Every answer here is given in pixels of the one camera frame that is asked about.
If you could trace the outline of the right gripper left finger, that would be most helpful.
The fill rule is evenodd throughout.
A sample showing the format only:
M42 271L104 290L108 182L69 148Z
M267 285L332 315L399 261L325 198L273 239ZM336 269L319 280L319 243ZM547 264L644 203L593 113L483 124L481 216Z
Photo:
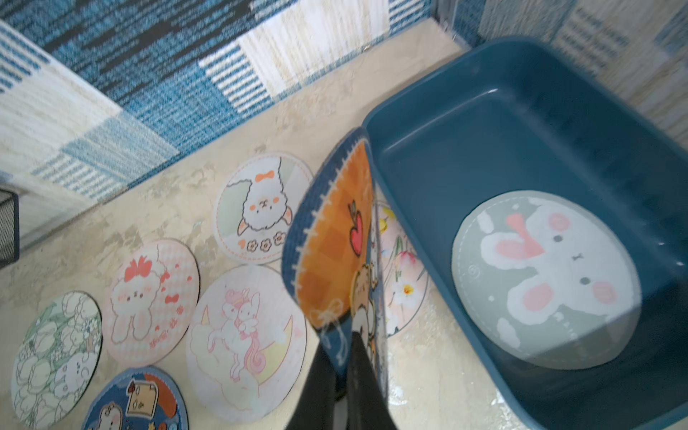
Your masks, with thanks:
M322 346L318 345L303 392L286 430L332 430L336 371Z

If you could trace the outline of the green white cabbage coaster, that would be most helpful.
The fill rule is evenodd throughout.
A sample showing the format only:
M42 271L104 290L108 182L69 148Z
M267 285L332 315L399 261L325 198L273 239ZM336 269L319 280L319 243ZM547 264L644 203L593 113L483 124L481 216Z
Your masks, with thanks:
M19 348L11 399L19 421L45 429L82 398L98 364L102 319L96 301L82 291L54 299L32 323Z

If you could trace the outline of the pink floral flowers coaster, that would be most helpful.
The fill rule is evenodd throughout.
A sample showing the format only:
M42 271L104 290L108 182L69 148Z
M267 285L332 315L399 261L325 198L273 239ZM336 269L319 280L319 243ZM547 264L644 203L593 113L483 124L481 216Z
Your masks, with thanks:
M381 267L386 331L389 337L406 328L419 312L429 286L428 273L397 216L378 202Z

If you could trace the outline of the pink unicorn moon coaster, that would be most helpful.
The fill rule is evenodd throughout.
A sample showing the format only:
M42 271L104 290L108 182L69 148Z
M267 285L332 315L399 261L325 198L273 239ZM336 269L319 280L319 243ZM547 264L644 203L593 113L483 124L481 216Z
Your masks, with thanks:
M199 401L230 424L249 424L288 397L306 356L301 310L271 267L242 265L201 295L186 336Z

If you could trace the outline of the white puppy cartoon coaster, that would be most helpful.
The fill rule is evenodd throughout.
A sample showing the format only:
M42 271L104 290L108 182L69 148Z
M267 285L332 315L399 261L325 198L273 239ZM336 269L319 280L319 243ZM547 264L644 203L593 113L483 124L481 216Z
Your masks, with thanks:
M212 217L220 250L238 263L279 260L312 179L308 165L288 153L262 154L240 165L220 189Z

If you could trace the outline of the teal plastic storage box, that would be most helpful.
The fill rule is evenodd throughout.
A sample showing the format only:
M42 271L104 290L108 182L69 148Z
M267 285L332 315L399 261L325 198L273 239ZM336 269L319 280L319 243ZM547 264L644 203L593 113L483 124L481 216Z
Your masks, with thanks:
M531 38L363 123L374 176L497 389L537 429L687 416L687 155Z

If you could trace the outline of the blue orange bears coaster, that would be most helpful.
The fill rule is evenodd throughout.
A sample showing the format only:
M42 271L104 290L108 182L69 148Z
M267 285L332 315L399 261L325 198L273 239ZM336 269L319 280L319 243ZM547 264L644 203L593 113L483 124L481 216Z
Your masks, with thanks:
M306 191L284 245L288 293L344 376L351 336L361 336L388 393L383 274L370 140L358 127L330 153Z

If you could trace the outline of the pink checkered bunny coaster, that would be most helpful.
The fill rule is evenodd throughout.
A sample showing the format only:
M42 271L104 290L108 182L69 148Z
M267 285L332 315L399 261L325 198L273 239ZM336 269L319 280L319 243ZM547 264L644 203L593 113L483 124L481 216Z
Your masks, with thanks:
M185 336L199 297L200 272L186 245L143 245L125 259L100 306L106 351L126 368L158 363Z

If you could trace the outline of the blue cartoon toast coaster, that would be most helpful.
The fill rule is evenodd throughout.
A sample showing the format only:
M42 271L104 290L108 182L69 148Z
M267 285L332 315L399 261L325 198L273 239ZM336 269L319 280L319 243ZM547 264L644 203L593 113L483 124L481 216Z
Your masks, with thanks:
M175 381L157 367L116 376L91 403L83 429L188 430L186 403Z

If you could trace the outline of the green white rabbit coaster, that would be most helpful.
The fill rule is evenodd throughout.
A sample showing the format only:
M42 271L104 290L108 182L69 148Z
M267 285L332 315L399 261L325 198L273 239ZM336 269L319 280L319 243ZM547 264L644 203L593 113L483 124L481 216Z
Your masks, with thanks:
M451 275L472 322L539 367L582 370L626 348L641 314L632 257L596 215L534 190L495 196L460 224Z

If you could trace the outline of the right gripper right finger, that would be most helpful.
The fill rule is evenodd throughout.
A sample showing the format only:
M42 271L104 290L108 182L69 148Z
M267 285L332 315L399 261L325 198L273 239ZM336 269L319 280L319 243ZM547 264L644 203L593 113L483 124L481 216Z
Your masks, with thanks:
M397 430L377 385L359 333L352 333L347 372L348 428L351 430Z

